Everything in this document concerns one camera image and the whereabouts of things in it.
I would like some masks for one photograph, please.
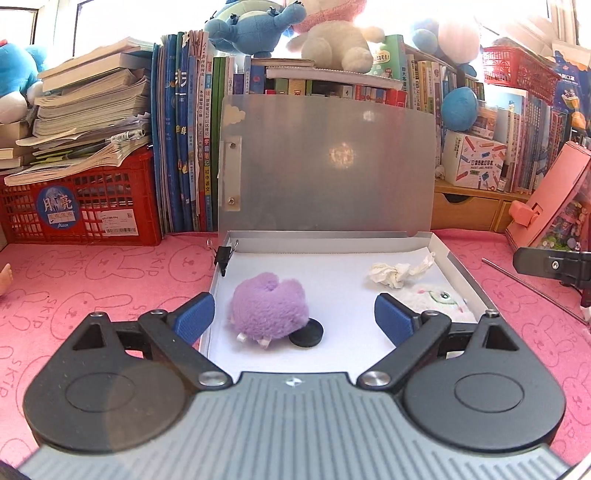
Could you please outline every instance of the cardboard box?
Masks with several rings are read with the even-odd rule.
[[[16,148],[17,140],[29,136],[30,128],[26,122],[0,124],[0,148]]]
[[[446,182],[494,192],[506,153],[507,146],[499,142],[448,130],[441,158]]]

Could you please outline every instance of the binder clip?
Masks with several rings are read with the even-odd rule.
[[[232,258],[232,254],[236,251],[236,247],[238,246],[238,240],[234,242],[232,247],[219,247],[216,250],[216,256],[213,260],[213,264],[217,265],[220,268],[220,273],[222,277],[226,276],[226,269],[228,268],[228,262]]]

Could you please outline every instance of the notebook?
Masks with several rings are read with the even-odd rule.
[[[84,80],[98,79],[119,69],[149,69],[151,59],[127,53],[116,53],[109,57],[86,63],[65,72],[43,79],[43,92],[51,92]]]
[[[112,73],[94,82],[87,83],[83,86],[64,91],[61,95],[47,95],[35,98],[35,105],[41,107],[54,107],[67,105],[69,103],[78,102],[95,95],[119,90],[124,87],[133,85],[138,81],[138,78],[131,73],[130,70],[123,69],[116,73]]]
[[[118,41],[117,43],[113,43],[112,45],[98,47],[90,53],[66,60],[64,63],[59,64],[55,68],[41,72],[38,75],[38,78],[40,80],[44,80],[46,78],[53,77],[58,73],[71,70],[80,65],[84,65],[85,63],[96,61],[104,57],[109,57],[115,53],[128,53],[130,55],[151,59],[153,48],[154,44],[152,42],[144,42],[142,40],[136,40],[135,38],[127,37],[121,41]]]

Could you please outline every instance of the metal rod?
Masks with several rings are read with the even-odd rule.
[[[521,280],[519,277],[513,275],[513,273],[508,272],[504,268],[499,267],[498,265],[494,264],[490,260],[487,260],[486,258],[483,258],[482,262],[485,263],[486,265],[488,265],[489,267],[492,267],[495,270],[501,272],[503,275],[506,275],[507,277],[515,280],[517,283],[519,283],[520,285],[523,285],[525,288],[530,289],[532,292],[537,293],[544,300],[548,300],[551,304],[556,305],[560,310],[562,310],[565,313],[568,313],[571,317],[576,318],[582,324],[589,326],[589,324],[587,322],[585,322],[585,320],[583,320],[577,314],[571,312],[567,307],[564,307],[563,305],[558,303],[556,300],[554,300],[552,297],[549,297],[548,295],[546,295],[543,291],[540,291],[537,288],[535,288],[533,285],[530,285],[529,283]]]

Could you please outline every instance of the red basket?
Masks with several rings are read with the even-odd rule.
[[[527,90],[547,104],[554,103],[560,76],[515,47],[487,47],[482,54],[486,83]]]
[[[152,151],[142,147],[120,168],[0,186],[0,223],[8,243],[158,245]]]

